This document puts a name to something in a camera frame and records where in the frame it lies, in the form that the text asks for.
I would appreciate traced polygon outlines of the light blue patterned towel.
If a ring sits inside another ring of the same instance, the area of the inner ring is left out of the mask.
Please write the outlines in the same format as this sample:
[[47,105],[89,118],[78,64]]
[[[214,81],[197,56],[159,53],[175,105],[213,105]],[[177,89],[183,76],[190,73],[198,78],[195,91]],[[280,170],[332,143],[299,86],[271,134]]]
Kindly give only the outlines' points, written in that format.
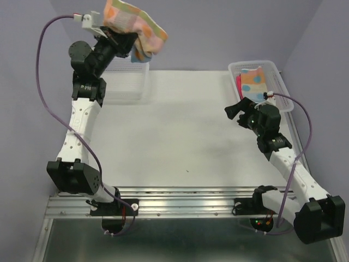
[[240,73],[240,87],[243,98],[249,98],[255,103],[263,102],[263,94],[268,92],[268,89],[262,67],[242,69]]

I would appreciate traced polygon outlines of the orange dotted patterned towel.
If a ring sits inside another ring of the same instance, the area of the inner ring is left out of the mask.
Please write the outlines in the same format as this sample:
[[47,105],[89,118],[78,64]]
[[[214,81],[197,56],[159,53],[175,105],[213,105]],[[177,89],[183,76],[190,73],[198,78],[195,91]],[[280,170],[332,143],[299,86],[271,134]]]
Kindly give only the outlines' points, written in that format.
[[165,45],[168,34],[145,11],[119,0],[105,4],[103,25],[117,33],[136,33],[131,62],[147,63]]

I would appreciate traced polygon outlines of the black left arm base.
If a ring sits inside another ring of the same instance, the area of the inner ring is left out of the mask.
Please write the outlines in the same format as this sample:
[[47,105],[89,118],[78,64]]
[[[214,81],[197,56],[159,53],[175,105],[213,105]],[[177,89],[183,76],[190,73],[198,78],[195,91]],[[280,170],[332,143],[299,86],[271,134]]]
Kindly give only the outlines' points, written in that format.
[[124,235],[133,225],[135,217],[139,213],[139,199],[122,199],[118,188],[116,188],[115,197],[118,200],[114,199],[111,203],[86,200],[91,208],[89,214],[92,217],[118,217],[113,219],[103,218],[101,221],[104,234],[109,236]]

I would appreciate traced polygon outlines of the pink towel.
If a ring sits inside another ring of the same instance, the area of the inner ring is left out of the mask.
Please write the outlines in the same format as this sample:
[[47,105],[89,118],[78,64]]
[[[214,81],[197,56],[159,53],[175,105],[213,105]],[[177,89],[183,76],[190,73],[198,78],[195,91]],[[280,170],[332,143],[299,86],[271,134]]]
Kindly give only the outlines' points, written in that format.
[[241,84],[241,76],[238,75],[236,77],[236,85],[237,85],[237,90],[238,90],[238,94],[240,99],[243,99],[243,94],[242,94],[242,84]]

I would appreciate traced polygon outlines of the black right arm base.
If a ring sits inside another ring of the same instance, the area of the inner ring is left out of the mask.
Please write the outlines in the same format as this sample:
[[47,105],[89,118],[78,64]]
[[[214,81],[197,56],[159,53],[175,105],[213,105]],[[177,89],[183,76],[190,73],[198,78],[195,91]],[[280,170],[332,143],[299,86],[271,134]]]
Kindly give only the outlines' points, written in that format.
[[276,212],[266,208],[262,201],[263,194],[273,191],[277,191],[277,188],[274,186],[259,186],[254,189],[251,197],[234,198],[232,214],[234,216],[263,215],[262,218],[250,218],[251,229],[256,233],[261,232],[264,235],[278,236],[279,233],[272,232],[274,227],[273,216]]

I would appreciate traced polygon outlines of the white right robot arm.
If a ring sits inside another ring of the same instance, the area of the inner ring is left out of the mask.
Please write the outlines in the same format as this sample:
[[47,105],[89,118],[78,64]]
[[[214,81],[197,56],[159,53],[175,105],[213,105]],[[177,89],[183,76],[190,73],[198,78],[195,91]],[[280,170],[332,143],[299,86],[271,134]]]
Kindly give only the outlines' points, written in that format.
[[291,143],[280,133],[281,114],[273,97],[259,104],[245,97],[225,112],[229,119],[238,117],[241,127],[255,133],[258,149],[287,182],[284,192],[274,186],[258,186],[250,198],[236,198],[235,215],[276,213],[293,225],[304,244],[341,236],[345,202],[322,188],[299,161]]

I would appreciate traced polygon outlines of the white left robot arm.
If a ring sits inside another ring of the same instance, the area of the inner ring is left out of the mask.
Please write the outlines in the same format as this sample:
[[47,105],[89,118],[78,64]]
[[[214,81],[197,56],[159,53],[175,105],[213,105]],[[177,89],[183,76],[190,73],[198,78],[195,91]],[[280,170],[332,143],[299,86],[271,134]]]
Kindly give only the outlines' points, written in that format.
[[105,186],[100,169],[90,166],[89,156],[95,153],[89,144],[105,98],[106,81],[101,76],[114,58],[128,57],[137,34],[116,33],[104,26],[100,30],[94,47],[76,41],[69,48],[73,69],[71,117],[57,159],[49,161],[46,170],[61,192],[89,197],[102,203],[109,215],[116,215],[121,210],[120,193]]

